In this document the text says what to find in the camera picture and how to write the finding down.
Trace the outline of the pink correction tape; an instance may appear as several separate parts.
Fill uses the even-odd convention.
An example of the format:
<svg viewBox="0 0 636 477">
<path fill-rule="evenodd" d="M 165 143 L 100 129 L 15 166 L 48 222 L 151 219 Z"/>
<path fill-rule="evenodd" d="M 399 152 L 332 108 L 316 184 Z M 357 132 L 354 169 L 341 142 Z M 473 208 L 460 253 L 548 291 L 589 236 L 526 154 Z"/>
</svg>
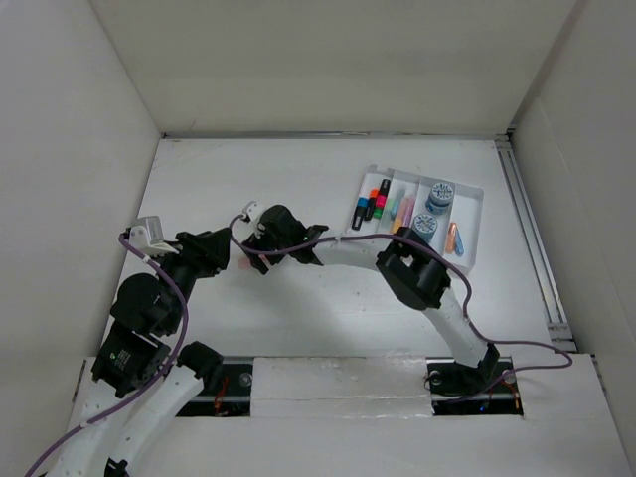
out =
<svg viewBox="0 0 636 477">
<path fill-rule="evenodd" d="M 251 263 L 248 257 L 242 257 L 238 261 L 238 267 L 240 269 L 251 269 Z"/>
</svg>

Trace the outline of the blue cap black highlighter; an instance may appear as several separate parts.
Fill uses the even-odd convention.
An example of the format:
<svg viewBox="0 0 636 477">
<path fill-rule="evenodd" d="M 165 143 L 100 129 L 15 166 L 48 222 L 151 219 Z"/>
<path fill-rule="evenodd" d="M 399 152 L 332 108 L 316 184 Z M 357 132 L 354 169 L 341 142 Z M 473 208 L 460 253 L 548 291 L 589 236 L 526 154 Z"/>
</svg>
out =
<svg viewBox="0 0 636 477">
<path fill-rule="evenodd" d="M 361 228 L 362 223 L 365 220 L 365 216 L 367 214 L 367 209 L 368 209 L 368 199 L 365 197 L 359 197 L 356 207 L 354 209 L 354 214 L 353 214 L 352 223 L 351 223 L 351 228 L 354 231 L 358 231 Z"/>
</svg>

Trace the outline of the orange cap black highlighter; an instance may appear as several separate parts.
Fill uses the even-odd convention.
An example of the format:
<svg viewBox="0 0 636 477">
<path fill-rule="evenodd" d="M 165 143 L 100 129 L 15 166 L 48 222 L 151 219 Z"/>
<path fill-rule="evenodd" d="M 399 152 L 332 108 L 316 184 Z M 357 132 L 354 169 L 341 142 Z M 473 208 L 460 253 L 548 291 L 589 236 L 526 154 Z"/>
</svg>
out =
<svg viewBox="0 0 636 477">
<path fill-rule="evenodd" d="M 369 197 L 368 197 L 368 209 L 369 210 L 373 210 L 376 206 L 376 199 L 377 199 L 377 195 L 378 195 L 379 189 L 378 188 L 374 188 L 371 190 Z"/>
</svg>

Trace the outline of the green cap pastel highlighter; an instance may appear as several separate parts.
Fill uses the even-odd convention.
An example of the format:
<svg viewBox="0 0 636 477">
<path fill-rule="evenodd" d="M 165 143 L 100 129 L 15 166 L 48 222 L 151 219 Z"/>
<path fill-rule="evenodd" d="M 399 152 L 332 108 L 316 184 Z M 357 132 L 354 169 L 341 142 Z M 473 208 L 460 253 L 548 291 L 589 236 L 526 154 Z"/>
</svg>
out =
<svg viewBox="0 0 636 477">
<path fill-rule="evenodd" d="M 378 231 L 380 233 L 388 233 L 390 231 L 391 228 L 391 224 L 393 222 L 392 219 L 392 209 L 394 207 L 394 203 L 395 203 L 395 199 L 394 198 L 387 198 L 387 201 L 385 203 L 385 207 L 384 207 L 384 211 L 383 211 L 383 215 L 380 221 L 380 225 L 378 228 Z"/>
</svg>

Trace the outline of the pink cap black highlighter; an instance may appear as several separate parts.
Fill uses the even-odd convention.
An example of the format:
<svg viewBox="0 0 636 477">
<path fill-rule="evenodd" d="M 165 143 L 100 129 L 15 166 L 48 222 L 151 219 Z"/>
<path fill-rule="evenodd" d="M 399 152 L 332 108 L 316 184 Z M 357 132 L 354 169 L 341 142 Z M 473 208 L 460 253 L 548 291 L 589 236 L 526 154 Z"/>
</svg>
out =
<svg viewBox="0 0 636 477">
<path fill-rule="evenodd" d="M 385 208 L 390 186 L 391 186 L 391 180 L 384 179 L 376 195 L 376 208 L 381 211 Z"/>
</svg>

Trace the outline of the yellow pastel highlighter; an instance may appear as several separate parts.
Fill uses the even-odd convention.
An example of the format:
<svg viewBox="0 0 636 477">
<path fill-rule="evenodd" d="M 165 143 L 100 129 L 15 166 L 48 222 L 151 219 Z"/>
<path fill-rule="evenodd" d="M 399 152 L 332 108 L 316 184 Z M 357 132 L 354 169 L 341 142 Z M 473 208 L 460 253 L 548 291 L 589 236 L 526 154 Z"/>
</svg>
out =
<svg viewBox="0 0 636 477">
<path fill-rule="evenodd" d="M 403 216 L 403 213 L 397 213 L 397 215 L 396 215 L 396 217 L 395 217 L 395 219 L 393 221 L 393 224 L 392 224 L 392 233 L 393 234 L 395 234 L 398 231 L 398 229 L 402 227 L 402 216 Z"/>
</svg>

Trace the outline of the blue cap pastel highlighter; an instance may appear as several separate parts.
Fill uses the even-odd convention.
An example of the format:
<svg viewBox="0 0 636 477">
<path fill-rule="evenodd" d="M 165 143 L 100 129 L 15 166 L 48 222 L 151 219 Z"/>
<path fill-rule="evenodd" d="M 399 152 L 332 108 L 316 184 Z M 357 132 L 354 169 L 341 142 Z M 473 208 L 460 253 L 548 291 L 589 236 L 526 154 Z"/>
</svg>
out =
<svg viewBox="0 0 636 477">
<path fill-rule="evenodd" d="M 392 209 L 392 218 L 395 219 L 397 213 L 404 213 L 404 209 L 407 204 L 406 188 L 402 187 L 398 190 L 395 197 L 394 207 Z"/>
</svg>

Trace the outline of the purple cap pastel highlighter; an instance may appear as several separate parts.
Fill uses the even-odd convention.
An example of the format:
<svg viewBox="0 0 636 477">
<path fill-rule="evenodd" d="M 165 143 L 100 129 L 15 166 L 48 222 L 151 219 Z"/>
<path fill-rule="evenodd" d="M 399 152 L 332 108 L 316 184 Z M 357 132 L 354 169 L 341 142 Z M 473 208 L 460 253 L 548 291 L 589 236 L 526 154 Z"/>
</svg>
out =
<svg viewBox="0 0 636 477">
<path fill-rule="evenodd" d="M 402 216 L 402 226 L 403 227 L 409 227 L 410 226 L 410 221 L 411 221 L 411 217 L 412 217 L 413 208 L 414 208 L 414 204 L 413 204 L 413 207 L 412 207 L 411 211 L 408 211 L 407 213 L 406 212 L 403 213 L 403 216 Z"/>
</svg>

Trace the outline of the orange correction tape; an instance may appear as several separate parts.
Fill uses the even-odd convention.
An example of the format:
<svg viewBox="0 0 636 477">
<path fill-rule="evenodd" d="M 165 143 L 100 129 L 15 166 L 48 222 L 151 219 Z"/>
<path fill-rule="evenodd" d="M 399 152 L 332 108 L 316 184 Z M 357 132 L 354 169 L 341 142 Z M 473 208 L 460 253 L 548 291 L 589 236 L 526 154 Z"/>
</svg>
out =
<svg viewBox="0 0 636 477">
<path fill-rule="evenodd" d="M 446 253 L 454 253 L 457 243 L 457 225 L 451 222 L 447 231 L 444 251 Z"/>
</svg>

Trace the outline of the blue correction tape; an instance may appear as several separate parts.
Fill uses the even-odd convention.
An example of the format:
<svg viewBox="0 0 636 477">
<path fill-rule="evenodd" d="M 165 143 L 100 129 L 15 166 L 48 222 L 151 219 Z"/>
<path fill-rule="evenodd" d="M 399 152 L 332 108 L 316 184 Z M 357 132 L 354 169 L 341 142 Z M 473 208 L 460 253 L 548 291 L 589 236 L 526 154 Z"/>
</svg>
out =
<svg viewBox="0 0 636 477">
<path fill-rule="evenodd" d="M 463 241 L 462 241 L 462 237 L 460 234 L 460 230 L 456 230 L 455 231 L 455 247 L 454 247 L 454 251 L 455 254 L 457 256 L 463 256 L 465 253 L 465 248 L 463 245 Z"/>
</svg>

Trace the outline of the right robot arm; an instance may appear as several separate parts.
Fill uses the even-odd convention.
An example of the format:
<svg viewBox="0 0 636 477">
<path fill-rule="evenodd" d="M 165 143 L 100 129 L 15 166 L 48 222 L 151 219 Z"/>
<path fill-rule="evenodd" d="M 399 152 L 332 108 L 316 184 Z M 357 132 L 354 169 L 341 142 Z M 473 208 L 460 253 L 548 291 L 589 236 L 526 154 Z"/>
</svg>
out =
<svg viewBox="0 0 636 477">
<path fill-rule="evenodd" d="M 343 265 L 379 273 L 397 300 L 422 313 L 445 341 L 453 358 L 453 395 L 481 393 L 494 382 L 499 352 L 474 329 L 453 292 L 454 266 L 413 230 L 330 236 L 328 227 L 306 227 L 285 206 L 264 208 L 256 202 L 248 203 L 233 221 L 251 227 L 238 246 L 262 274 L 287 256 L 304 265 Z"/>
</svg>

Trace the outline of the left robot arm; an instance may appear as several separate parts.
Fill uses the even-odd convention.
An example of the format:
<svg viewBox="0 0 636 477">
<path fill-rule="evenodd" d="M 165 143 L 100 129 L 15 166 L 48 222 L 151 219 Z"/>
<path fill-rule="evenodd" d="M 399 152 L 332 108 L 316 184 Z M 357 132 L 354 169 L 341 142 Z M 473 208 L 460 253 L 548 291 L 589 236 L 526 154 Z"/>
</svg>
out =
<svg viewBox="0 0 636 477">
<path fill-rule="evenodd" d="M 36 476 L 53 454 L 50 476 L 129 476 L 136 458 L 197 393 L 221 384 L 223 357 L 186 343 L 188 300 L 196 282 L 225 270 L 230 229 L 179 233 L 165 241 L 156 218 L 145 218 L 118 241 L 150 267 L 119 286 L 113 320 L 92 368 L 79 423 L 29 468 Z"/>
</svg>

